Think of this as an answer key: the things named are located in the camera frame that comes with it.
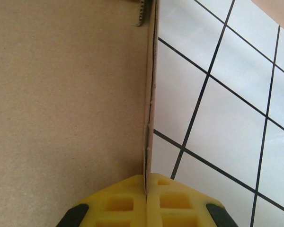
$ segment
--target tile floor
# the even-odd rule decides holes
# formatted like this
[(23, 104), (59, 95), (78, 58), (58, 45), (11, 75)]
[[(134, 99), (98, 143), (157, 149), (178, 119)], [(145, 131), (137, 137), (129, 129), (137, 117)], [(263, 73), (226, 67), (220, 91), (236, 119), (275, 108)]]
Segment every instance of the tile floor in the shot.
[(250, 0), (163, 0), (152, 172), (284, 227), (284, 30)]

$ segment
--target cardboard box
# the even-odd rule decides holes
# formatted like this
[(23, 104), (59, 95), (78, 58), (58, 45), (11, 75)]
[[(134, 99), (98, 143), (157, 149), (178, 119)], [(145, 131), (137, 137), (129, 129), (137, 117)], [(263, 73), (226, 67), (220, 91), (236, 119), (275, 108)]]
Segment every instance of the cardboard box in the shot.
[(158, 2), (142, 27), (138, 12), (0, 0), (0, 227), (55, 226), (77, 200), (147, 177)]

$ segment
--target floor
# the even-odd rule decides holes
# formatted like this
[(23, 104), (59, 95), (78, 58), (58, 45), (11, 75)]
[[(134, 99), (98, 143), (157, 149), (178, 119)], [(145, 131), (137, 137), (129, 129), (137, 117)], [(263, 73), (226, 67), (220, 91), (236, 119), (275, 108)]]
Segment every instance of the floor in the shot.
[(284, 227), (284, 30), (249, 0), (163, 0), (152, 172)]

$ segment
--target black rubber part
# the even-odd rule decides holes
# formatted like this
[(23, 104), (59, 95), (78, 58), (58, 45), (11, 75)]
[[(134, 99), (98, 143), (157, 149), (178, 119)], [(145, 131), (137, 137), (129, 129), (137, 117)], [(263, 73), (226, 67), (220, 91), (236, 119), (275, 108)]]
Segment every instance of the black rubber part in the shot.
[(84, 203), (69, 209), (56, 227), (79, 227), (88, 210)]
[(217, 227), (238, 227), (226, 209), (211, 203), (207, 204), (206, 208)]

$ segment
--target yellow plastic object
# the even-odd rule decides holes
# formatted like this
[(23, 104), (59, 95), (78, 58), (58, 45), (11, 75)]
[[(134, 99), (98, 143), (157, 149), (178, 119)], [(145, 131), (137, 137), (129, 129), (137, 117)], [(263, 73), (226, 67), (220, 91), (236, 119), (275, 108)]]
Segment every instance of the yellow plastic object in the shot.
[(70, 209), (57, 227), (237, 227), (223, 205), (160, 174), (136, 175)]

